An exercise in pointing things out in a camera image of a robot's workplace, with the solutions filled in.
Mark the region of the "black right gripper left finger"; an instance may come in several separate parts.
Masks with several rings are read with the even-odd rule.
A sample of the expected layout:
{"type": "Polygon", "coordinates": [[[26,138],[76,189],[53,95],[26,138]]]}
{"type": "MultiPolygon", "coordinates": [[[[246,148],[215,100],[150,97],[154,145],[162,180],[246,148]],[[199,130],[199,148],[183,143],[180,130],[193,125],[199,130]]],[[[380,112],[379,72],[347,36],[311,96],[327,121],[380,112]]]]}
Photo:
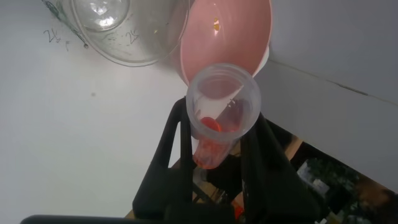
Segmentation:
{"type": "Polygon", "coordinates": [[[132,202],[136,218],[163,218],[169,206],[190,203],[193,193],[193,159],[186,99],[172,107],[155,154],[132,202]],[[169,167],[177,128],[180,128],[180,166],[169,167]]]}

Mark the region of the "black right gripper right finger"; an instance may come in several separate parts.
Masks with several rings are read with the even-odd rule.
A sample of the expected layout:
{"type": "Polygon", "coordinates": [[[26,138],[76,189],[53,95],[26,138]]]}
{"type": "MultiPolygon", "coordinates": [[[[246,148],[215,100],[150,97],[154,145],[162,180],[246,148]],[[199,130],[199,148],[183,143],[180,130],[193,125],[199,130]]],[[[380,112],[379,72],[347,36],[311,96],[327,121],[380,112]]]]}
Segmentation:
{"type": "Polygon", "coordinates": [[[240,145],[246,223],[314,223],[319,218],[317,202],[262,114],[240,145]]]}

